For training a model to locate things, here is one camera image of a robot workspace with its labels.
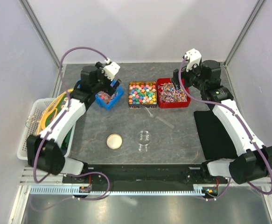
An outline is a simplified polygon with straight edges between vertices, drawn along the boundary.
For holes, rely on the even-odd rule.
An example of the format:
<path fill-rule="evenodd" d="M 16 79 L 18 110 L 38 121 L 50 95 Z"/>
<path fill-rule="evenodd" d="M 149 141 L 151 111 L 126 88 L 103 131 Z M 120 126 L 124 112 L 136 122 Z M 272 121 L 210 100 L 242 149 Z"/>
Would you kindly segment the blue plastic bin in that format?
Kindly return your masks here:
<path fill-rule="evenodd" d="M 102 101 L 100 103 L 101 106 L 105 104 L 107 107 L 112 107 L 112 104 L 114 104 L 116 101 L 116 97 L 120 96 L 119 93 L 120 86 L 118 87 L 114 94 L 107 94 L 103 91 L 100 91 L 99 93 L 95 94 L 93 92 L 94 85 L 95 81 L 86 81 L 81 78 L 76 83 L 76 86 L 74 87 L 73 91 L 70 94 L 70 104 L 79 103 L 81 105 L 84 105 L 87 111 L 98 98 Z"/>

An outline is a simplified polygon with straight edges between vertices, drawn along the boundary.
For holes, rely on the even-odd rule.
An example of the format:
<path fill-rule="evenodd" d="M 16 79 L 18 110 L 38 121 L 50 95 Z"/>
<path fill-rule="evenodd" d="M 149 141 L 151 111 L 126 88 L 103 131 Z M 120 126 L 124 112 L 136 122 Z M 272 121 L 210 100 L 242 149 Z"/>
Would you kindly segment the gold tin of star candies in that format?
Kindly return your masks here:
<path fill-rule="evenodd" d="M 157 107 L 157 83 L 155 81 L 130 81 L 128 92 L 128 106 L 139 109 Z"/>

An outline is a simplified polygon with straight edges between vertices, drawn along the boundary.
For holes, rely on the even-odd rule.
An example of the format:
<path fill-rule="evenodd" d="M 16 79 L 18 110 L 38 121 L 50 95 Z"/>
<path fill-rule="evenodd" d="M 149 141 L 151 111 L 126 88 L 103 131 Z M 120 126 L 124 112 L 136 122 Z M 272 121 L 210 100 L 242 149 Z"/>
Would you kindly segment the clear plastic scoop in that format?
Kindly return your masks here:
<path fill-rule="evenodd" d="M 172 125 L 171 123 L 169 123 L 165 119 L 161 118 L 160 116 L 153 115 L 147 107 L 143 107 L 143 109 L 146 111 L 149 118 L 154 119 L 154 120 L 158 120 L 158 121 L 162 122 L 163 124 L 165 124 L 170 129 L 174 129 L 174 125 Z"/>

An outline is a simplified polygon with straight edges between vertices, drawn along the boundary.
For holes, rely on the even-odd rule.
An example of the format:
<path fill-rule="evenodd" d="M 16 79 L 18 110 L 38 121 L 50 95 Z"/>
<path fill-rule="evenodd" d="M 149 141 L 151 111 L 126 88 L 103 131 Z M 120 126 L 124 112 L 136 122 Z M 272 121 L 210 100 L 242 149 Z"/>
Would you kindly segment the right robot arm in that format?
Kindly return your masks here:
<path fill-rule="evenodd" d="M 272 146 L 267 147 L 251 130 L 238 110 L 231 91 L 221 84 L 221 66 L 214 60 L 185 58 L 173 73 L 176 89 L 186 93 L 196 88 L 207 111 L 194 113 L 196 127 L 206 161 L 200 172 L 204 183 L 217 176 L 237 184 L 270 177 L 272 183 Z"/>

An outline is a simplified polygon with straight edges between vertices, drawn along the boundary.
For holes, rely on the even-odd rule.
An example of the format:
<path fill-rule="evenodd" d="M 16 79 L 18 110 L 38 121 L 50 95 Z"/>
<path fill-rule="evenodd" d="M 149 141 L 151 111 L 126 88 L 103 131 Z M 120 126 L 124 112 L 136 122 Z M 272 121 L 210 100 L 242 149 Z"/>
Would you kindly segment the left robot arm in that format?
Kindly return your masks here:
<path fill-rule="evenodd" d="M 112 96 L 120 85 L 113 82 L 120 66 L 115 62 L 100 62 L 83 67 L 81 78 L 69 94 L 64 108 L 51 123 L 38 135 L 27 138 L 28 164 L 33 171 L 42 170 L 48 174 L 72 174 L 78 183 L 85 183 L 89 172 L 82 161 L 65 157 L 61 151 L 62 143 L 77 120 L 83 116 L 100 91 Z"/>

